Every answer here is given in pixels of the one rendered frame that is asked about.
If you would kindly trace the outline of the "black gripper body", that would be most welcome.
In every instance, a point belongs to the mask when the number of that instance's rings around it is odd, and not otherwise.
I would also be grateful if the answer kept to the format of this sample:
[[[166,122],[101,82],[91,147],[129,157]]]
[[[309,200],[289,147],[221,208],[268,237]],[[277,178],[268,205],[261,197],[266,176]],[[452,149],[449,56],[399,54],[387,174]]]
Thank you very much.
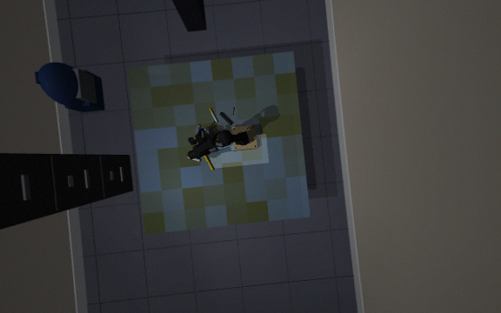
[[[212,138],[214,135],[215,135],[215,133],[213,132],[213,133],[210,133],[209,135],[208,134],[204,135],[204,137],[201,137],[201,138],[200,137],[196,137],[195,140],[194,140],[194,137],[189,137],[189,142],[190,142],[191,145],[197,144],[197,142],[200,145],[200,144],[206,142],[207,139]]]

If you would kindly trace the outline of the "black cylinder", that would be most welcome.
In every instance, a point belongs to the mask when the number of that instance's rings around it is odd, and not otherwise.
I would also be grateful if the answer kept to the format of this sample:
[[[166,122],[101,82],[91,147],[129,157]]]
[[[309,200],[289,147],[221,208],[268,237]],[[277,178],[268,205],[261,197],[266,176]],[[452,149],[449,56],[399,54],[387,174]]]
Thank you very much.
[[[229,125],[232,125],[232,122],[221,112],[219,114]]]

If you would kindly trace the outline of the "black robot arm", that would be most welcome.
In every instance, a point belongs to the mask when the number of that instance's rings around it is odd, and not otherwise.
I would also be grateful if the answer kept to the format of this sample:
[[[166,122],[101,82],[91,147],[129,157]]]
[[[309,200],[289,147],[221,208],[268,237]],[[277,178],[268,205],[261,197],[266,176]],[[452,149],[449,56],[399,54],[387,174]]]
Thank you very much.
[[[221,143],[223,146],[217,146],[215,144],[215,141],[214,141],[214,138],[219,134],[220,136],[220,139],[221,139]],[[245,132],[240,132],[240,133],[237,133],[237,135],[232,135],[228,130],[221,130],[217,133],[215,133],[215,135],[212,137],[212,138],[209,138],[207,139],[206,142],[202,143],[202,144],[197,144],[193,147],[193,150],[189,151],[188,152],[188,157],[190,159],[194,159],[194,158],[201,158],[202,156],[205,156],[205,155],[209,155],[210,154],[210,151],[209,149],[213,148],[213,147],[225,147],[225,146],[228,146],[230,145],[231,143],[236,143],[236,145],[247,145],[247,143],[249,143],[250,140],[248,138],[248,135]]]

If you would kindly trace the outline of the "keyboard with grey letter keys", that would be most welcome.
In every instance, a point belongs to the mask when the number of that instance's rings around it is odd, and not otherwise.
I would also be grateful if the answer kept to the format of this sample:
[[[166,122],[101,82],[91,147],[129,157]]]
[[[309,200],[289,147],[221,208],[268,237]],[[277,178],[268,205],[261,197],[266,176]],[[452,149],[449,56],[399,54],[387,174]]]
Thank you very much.
[[[205,127],[203,129],[208,134],[213,133],[211,126],[210,127]],[[213,147],[213,148],[209,149],[209,151],[210,151],[210,153],[217,152],[217,148]]]

